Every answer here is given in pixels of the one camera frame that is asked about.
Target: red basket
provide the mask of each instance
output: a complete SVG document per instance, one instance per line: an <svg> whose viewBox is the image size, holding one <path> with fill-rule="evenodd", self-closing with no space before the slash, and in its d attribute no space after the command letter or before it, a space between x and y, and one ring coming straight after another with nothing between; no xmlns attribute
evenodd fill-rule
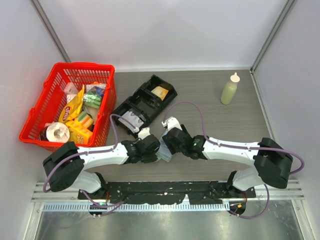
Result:
<svg viewBox="0 0 320 240"><path fill-rule="evenodd" d="M110 127L109 115L113 112L117 99L114 74L115 68L112 65L87 62L56 63L47 80L43 83L43 90L35 107L29 111L28 119L19 136L20 141L36 144L51 152L61 147L63 143L40 141L38 135L46 123L58 122L60 113L67 104L64 93L66 85L72 82L80 90L83 84L99 82L107 84L107 87L91 141L89 144L77 144L77 146L104 146Z"/></svg>

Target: yellow item in tray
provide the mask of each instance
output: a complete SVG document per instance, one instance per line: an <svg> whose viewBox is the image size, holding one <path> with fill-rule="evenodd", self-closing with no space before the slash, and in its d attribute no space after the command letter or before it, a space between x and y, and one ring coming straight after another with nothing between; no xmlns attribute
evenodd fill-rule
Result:
<svg viewBox="0 0 320 240"><path fill-rule="evenodd" d="M93 123L94 120L85 112L82 111L76 118L76 123L80 123L82 126L84 126L86 129L88 129Z"/></svg>
<svg viewBox="0 0 320 240"><path fill-rule="evenodd" d="M161 86L157 86L151 92L153 94L157 95L163 101L165 99L167 93L169 92L169 90L167 90Z"/></svg>
<svg viewBox="0 0 320 240"><path fill-rule="evenodd" d="M76 118L81 112L83 98L85 94L85 85L82 85L81 91L62 109L59 116L59 122L65 124L66 122Z"/></svg>
<svg viewBox="0 0 320 240"><path fill-rule="evenodd" d="M69 128L70 138L69 142L74 142L75 144L88 144L91 141L93 132L86 129L79 122L73 120L68 121L65 124Z"/></svg>

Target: white bottle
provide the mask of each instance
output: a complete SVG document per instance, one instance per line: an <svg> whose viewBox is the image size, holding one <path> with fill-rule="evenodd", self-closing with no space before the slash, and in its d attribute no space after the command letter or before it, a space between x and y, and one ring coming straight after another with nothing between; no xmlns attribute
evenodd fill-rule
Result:
<svg viewBox="0 0 320 240"><path fill-rule="evenodd" d="M231 103L231 100L236 93L239 81L240 77L235 72L234 75L230 77L230 80L226 83L220 98L221 102L224 105L228 105L229 103Z"/></svg>

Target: black plastic organizer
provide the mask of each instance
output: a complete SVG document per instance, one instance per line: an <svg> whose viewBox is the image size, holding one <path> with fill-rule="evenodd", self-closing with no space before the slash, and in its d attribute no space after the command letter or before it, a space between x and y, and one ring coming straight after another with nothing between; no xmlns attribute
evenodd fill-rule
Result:
<svg viewBox="0 0 320 240"><path fill-rule="evenodd" d="M161 100L160 97L153 94L151 91L155 87L162 87L168 90L165 98ZM168 82L162 80L156 75L152 75L150 80L146 81L139 87L132 96L129 96L120 106L118 106L113 114L123 116L130 110L134 111L134 114L138 116L143 124L139 126L139 129L148 127L152 121L168 106L172 100L177 96L175 88ZM116 125L121 126L126 130L129 135L138 137L138 133L132 132L125 124L118 118L114 118Z"/></svg>

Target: metal floor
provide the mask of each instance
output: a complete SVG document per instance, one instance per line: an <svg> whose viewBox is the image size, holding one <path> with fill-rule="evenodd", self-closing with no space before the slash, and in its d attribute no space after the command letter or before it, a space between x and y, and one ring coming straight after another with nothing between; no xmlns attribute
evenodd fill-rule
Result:
<svg viewBox="0 0 320 240"><path fill-rule="evenodd" d="M245 214L261 212L266 201L251 201ZM302 240L290 200L272 200L256 219L226 211L118 212L88 218L87 212L43 212L36 240Z"/></svg>

